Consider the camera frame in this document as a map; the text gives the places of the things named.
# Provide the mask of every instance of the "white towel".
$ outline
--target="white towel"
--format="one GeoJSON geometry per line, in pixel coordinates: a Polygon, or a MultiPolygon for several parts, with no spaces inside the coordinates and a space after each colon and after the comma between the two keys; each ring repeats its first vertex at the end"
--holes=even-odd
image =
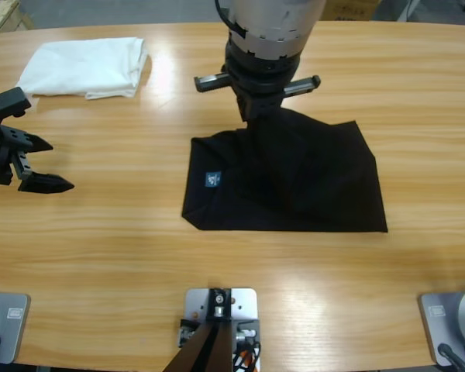
{"type": "Polygon", "coordinates": [[[134,97],[147,56],[136,37],[45,43],[16,86],[31,95],[134,97]]]}

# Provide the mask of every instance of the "black cloth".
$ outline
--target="black cloth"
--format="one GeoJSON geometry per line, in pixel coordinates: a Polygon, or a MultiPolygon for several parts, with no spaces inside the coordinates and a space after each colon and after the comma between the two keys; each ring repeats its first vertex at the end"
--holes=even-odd
{"type": "Polygon", "coordinates": [[[182,215],[203,230],[388,230],[375,158],[357,124],[284,108],[247,129],[191,140],[182,215]]]}

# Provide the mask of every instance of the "gray floor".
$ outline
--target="gray floor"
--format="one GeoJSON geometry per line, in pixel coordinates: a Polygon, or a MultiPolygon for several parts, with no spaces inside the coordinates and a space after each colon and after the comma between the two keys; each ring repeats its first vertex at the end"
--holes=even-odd
{"type": "MultiPolygon", "coordinates": [[[[228,0],[221,0],[227,5],[228,0]]],[[[465,25],[465,0],[421,0],[410,22],[465,25]]],[[[394,21],[408,0],[382,0],[375,20],[394,21]]],[[[22,0],[37,28],[130,23],[218,22],[213,0],[22,0]]]]}

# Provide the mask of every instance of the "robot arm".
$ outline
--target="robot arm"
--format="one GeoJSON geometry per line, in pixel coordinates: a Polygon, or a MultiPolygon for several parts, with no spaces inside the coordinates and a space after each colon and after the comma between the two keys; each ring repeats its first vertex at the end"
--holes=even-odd
{"type": "Polygon", "coordinates": [[[229,28],[222,73],[196,77],[198,91],[230,86],[236,93],[243,121],[269,115],[284,98],[308,93],[318,76],[291,82],[300,55],[326,0],[232,0],[226,15],[229,28]]]}

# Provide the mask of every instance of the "wood grain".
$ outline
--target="wood grain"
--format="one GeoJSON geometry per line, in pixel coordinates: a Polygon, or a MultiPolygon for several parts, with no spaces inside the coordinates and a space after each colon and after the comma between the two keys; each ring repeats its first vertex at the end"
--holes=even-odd
{"type": "Polygon", "coordinates": [[[55,146],[35,170],[76,188],[0,186],[0,291],[32,298],[19,362],[161,371],[188,288],[252,287],[262,367],[369,370],[431,364],[417,297],[465,289],[465,26],[321,22],[297,73],[322,77],[285,106],[355,119],[377,158],[382,233],[201,232],[181,206],[190,139],[243,127],[218,72],[219,24],[104,26],[0,35],[0,92],[43,42],[145,38],[134,99],[34,98],[10,126],[55,146]]]}

